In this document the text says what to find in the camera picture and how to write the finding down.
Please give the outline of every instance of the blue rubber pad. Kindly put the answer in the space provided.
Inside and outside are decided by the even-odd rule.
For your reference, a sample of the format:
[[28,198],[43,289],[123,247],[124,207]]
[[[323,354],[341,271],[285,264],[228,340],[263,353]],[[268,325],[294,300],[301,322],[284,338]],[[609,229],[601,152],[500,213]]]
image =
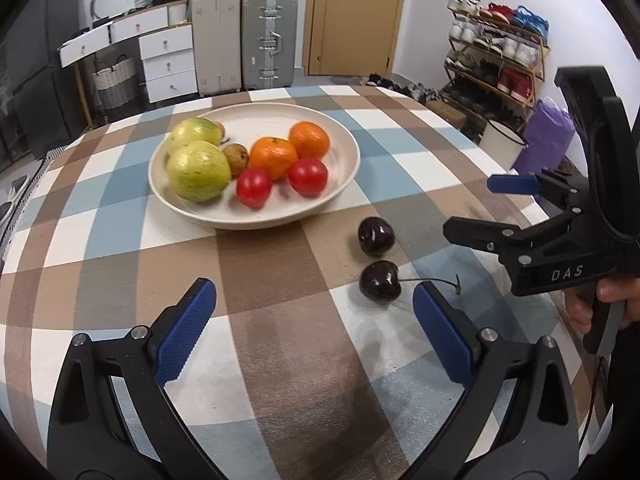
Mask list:
[[535,175],[492,175],[486,186],[492,193],[537,195],[542,190]]
[[422,286],[414,290],[414,314],[449,379],[465,388],[469,387],[474,378],[471,349],[435,298]]
[[160,387],[178,378],[215,308],[216,286],[207,280],[158,345],[154,375]]

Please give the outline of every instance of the red tomato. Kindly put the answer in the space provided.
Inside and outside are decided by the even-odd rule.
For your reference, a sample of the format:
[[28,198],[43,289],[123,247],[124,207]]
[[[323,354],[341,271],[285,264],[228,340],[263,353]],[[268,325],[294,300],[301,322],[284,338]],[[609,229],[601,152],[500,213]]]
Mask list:
[[271,193],[271,179],[264,168],[242,170],[236,184],[238,200],[245,206],[259,208],[267,202]]
[[318,196],[329,178],[326,166],[316,158],[301,158],[288,175],[291,187],[302,196]]

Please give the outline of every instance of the silver suitcase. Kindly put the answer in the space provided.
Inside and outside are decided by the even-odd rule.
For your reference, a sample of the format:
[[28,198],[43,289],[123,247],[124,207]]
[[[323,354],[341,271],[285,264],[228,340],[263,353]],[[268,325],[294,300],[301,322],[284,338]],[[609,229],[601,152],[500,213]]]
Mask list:
[[298,0],[242,0],[244,88],[293,83]]
[[191,22],[200,95],[239,90],[240,0],[193,0]]

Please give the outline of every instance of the white plate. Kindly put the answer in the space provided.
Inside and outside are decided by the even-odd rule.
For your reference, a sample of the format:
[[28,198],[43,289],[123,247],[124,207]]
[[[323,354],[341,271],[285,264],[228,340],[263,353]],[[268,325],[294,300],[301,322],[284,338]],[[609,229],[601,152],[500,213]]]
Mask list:
[[222,195],[210,202],[193,203],[178,197],[171,189],[166,174],[166,140],[155,150],[149,163],[151,189],[167,207],[181,215],[220,229],[264,229],[299,220],[320,209],[335,198],[355,176],[360,167],[360,149],[350,131],[338,121],[320,112],[283,103],[249,103],[212,110],[200,117],[225,126],[230,142],[238,142],[251,150],[261,137],[289,137],[290,128],[300,121],[318,124],[329,135],[331,148],[322,158],[329,170],[329,181],[322,194],[305,198],[296,193],[287,179],[273,183],[267,203],[250,209],[236,198],[236,181]]

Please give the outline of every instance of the dark cherry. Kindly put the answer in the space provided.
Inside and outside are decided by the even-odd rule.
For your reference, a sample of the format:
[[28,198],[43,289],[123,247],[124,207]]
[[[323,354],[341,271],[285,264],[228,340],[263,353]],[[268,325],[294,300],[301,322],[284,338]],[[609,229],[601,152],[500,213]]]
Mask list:
[[398,266],[386,260],[372,263],[360,275],[360,291],[377,303],[396,300],[401,291]]
[[387,221],[379,216],[370,216],[360,222],[358,241],[365,254],[375,256],[386,253],[393,247],[396,235]]

